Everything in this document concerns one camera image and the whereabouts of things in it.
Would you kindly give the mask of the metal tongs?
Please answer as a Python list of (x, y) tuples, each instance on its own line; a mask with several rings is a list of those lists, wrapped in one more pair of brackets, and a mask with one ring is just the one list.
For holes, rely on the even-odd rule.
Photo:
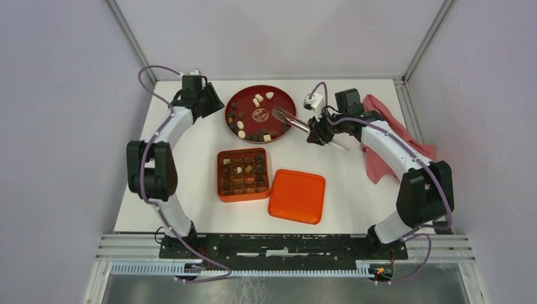
[(333, 139), (331, 140), (330, 142), (324, 142), (323, 140), (321, 140), (321, 138), (316, 134), (314, 133), (314, 131), (311, 131), (310, 127), (308, 126), (308, 124), (306, 124), (305, 122), (301, 121), (300, 119), (296, 118), (294, 115), (290, 114), (290, 112), (286, 111), (284, 108), (280, 107), (280, 106), (276, 106), (275, 108), (272, 109), (271, 111), (271, 114), (274, 118), (278, 119), (279, 121), (281, 121), (282, 123), (286, 124), (286, 125), (290, 125), (292, 127), (295, 127), (305, 133), (308, 134), (308, 137), (306, 139), (306, 141), (308, 143), (313, 143), (313, 144), (317, 144), (319, 146), (331, 146), (333, 148), (336, 148), (336, 149), (339, 149), (341, 151), (344, 151), (345, 153), (348, 152), (350, 150), (350, 148), (348, 146), (346, 146), (345, 144)]

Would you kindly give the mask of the orange chocolate box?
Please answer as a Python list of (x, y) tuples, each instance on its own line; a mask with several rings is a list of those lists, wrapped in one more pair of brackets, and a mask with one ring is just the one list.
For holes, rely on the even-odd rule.
[[(224, 159), (230, 159), (227, 165)], [(246, 172), (251, 165), (253, 171)], [(257, 172), (256, 166), (263, 165), (264, 172)], [(241, 174), (236, 167), (242, 167)], [(264, 200), (269, 198), (270, 174), (267, 151), (263, 148), (234, 149), (221, 151), (217, 155), (217, 194), (224, 203)]]

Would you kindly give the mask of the round red tray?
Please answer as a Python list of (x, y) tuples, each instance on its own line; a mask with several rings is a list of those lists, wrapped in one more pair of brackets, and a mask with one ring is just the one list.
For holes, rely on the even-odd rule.
[[(274, 97), (267, 99), (267, 92), (274, 92)], [(256, 94), (264, 97), (258, 108), (253, 103)], [(292, 115), (297, 114), (294, 100), (282, 89), (271, 85), (249, 86), (230, 98), (225, 106), (224, 120), (228, 129), (242, 141), (253, 144), (274, 142), (291, 128), (272, 116), (271, 111), (276, 106), (284, 108)], [(244, 123), (243, 130), (237, 127), (238, 121)]]

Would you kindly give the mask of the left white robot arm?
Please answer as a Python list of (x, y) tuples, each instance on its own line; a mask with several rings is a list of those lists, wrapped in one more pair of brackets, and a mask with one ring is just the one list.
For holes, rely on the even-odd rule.
[(176, 238), (176, 252), (191, 258), (199, 250), (199, 241), (190, 236), (194, 224), (176, 195), (178, 174), (172, 150), (198, 119), (220, 111), (224, 104), (205, 76), (183, 75), (181, 85), (155, 131), (145, 140), (128, 142), (127, 182), (130, 192), (156, 212), (165, 234)]

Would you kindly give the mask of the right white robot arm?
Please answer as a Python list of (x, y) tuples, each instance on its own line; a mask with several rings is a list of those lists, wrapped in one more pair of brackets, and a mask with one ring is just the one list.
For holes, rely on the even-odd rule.
[(422, 228), (448, 230), (453, 225), (452, 170), (434, 161), (434, 148), (418, 143), (376, 97), (361, 98), (356, 89), (335, 94), (337, 110), (329, 113), (326, 94), (312, 91), (303, 102), (313, 112), (308, 120), (308, 143), (333, 144), (336, 134), (348, 134), (361, 143), (367, 175), (377, 183), (387, 174), (400, 181), (395, 210), (372, 226), (365, 242), (367, 253), (382, 258), (391, 243)]

